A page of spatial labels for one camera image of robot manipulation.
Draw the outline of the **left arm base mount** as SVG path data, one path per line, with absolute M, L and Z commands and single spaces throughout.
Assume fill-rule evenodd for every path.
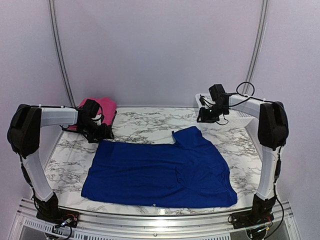
M 49 213 L 44 208 L 36 207 L 36 217 L 40 220 L 56 224 L 58 227 L 76 228 L 78 225 L 80 213 L 78 211 L 58 208 L 57 211 Z

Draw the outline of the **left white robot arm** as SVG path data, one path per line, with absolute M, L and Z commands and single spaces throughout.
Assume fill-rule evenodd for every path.
M 33 191 L 37 211 L 53 223 L 63 219 L 57 195 L 50 187 L 40 161 L 40 135 L 43 127 L 59 126 L 75 132 L 91 143 L 113 139 L 112 125 L 116 103 L 108 97 L 86 98 L 78 107 L 20 104 L 7 132 L 12 150 L 18 154 L 21 170 Z

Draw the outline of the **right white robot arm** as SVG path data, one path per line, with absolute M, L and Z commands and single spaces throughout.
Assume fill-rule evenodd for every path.
M 202 94 L 196 96 L 198 123 L 218 124 L 220 117 L 228 115 L 231 110 L 258 120 L 257 137 L 262 149 L 262 169 L 252 209 L 247 214 L 252 224 L 258 224 L 277 200 L 276 184 L 281 172 L 282 148 L 289 136 L 285 107 L 280 101 L 256 98 L 253 94 L 241 94 L 238 91 L 228 93 L 222 84 L 211 86 L 209 94 L 210 100 Z

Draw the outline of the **blue garment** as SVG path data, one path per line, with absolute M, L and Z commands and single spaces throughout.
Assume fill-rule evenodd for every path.
M 218 149 L 195 126 L 174 131 L 172 137 L 172 144 L 102 141 L 81 196 L 161 208 L 235 205 L 230 169 Z

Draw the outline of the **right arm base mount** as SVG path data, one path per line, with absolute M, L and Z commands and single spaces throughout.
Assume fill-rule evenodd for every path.
M 270 223 L 274 220 L 272 208 L 255 205 L 251 210 L 234 212 L 228 217 L 228 222 L 234 229 L 241 229 Z

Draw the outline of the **pink trousers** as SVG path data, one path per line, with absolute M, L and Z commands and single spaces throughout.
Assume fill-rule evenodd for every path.
M 106 121 L 107 124 L 109 125 L 111 122 L 112 115 L 115 113 L 117 110 L 117 104 L 111 100 L 108 97 L 103 97 L 103 98 L 85 98 L 82 100 L 82 102 L 79 104 L 77 109 L 80 110 L 85 110 L 86 113 L 81 113 L 80 114 L 80 119 L 78 120 L 77 124 L 82 124 L 88 125 L 91 121 L 92 118 L 95 118 L 96 115 L 99 114 L 106 114 Z

